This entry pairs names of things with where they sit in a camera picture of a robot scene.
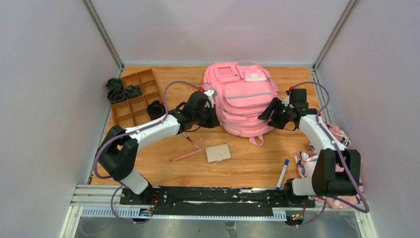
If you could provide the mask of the pink school backpack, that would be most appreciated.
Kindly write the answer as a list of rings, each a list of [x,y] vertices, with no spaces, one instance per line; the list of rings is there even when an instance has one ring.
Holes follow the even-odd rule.
[[[279,94],[266,69],[253,61],[214,63],[206,69],[202,87],[216,92],[216,116],[227,132],[256,146],[264,144],[263,136],[272,127],[258,117]]]

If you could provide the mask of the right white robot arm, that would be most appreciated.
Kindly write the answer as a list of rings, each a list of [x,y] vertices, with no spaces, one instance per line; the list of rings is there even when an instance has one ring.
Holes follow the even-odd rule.
[[[326,127],[315,108],[309,108],[305,89],[290,89],[285,100],[273,98],[259,116],[267,125],[284,129],[292,122],[314,147],[318,158],[309,178],[289,179],[284,184],[283,200],[289,207],[302,202],[303,196],[351,196],[360,192],[361,155],[339,142]]]

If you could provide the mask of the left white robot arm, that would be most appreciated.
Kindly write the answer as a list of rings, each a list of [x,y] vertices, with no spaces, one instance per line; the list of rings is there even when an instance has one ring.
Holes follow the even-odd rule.
[[[216,95],[214,89],[196,91],[187,102],[156,120],[136,127],[112,127],[95,159],[114,181],[133,192],[132,197],[138,204],[148,204],[152,198],[151,184],[134,167],[138,152],[161,139],[190,131],[195,125],[218,127]]]

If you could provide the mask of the blue white marker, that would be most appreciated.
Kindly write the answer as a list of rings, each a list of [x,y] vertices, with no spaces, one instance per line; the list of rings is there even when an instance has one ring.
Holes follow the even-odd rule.
[[[288,160],[288,159],[286,159],[286,160],[284,161],[284,164],[283,164],[283,167],[282,167],[282,170],[281,170],[281,173],[280,173],[280,176],[279,176],[278,182],[277,182],[277,184],[276,184],[276,190],[280,190],[280,189],[282,188],[282,183],[283,183],[283,180],[284,180],[285,175],[286,175],[286,171],[287,171],[287,168],[288,168],[288,164],[289,164],[289,160]]]

